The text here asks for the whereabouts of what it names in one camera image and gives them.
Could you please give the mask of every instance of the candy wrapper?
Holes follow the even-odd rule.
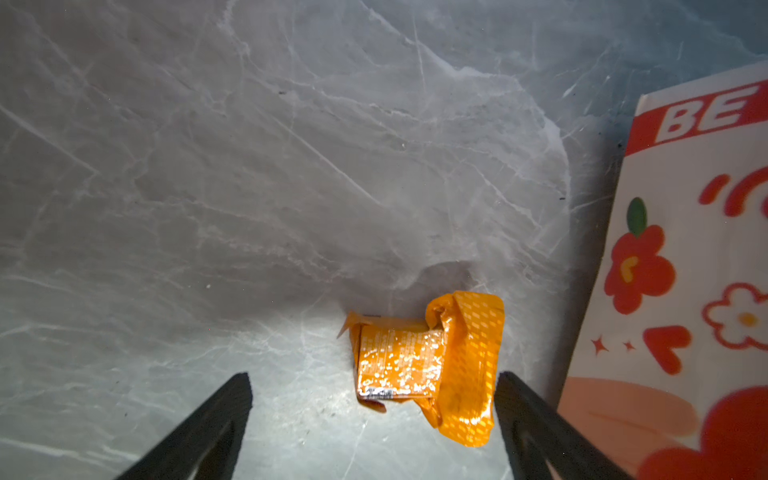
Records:
[[[768,63],[643,96],[559,412],[639,480],[768,478]]]
[[[504,331],[497,296],[455,292],[433,300],[425,319],[350,313],[357,399],[385,412],[384,400],[415,401],[429,423],[468,447],[488,443]]]

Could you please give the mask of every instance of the orange wrapper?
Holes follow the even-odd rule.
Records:
[[[414,400],[429,423],[468,447],[488,443],[504,331],[494,295],[455,292],[433,300],[426,318],[350,313],[357,399],[378,412],[382,400]]]

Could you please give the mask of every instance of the red star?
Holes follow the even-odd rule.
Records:
[[[600,353],[601,350],[605,350],[606,352],[609,352],[607,348],[605,348],[605,345],[603,345],[603,336],[600,335],[597,340],[592,340],[592,343],[594,343],[594,355],[597,356],[598,353]]]

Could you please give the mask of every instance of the gift bag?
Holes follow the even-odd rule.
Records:
[[[768,478],[768,62],[640,99],[558,411],[639,480]]]

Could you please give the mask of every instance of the yellow flower center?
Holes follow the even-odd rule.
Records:
[[[743,312],[739,313],[739,323],[744,326],[755,326],[760,319],[757,318],[754,313]]]
[[[621,262],[619,270],[621,271],[621,278],[624,279],[624,282],[631,283],[632,280],[634,280],[632,269],[635,268],[639,262],[640,259],[637,257],[629,257],[625,261]]]

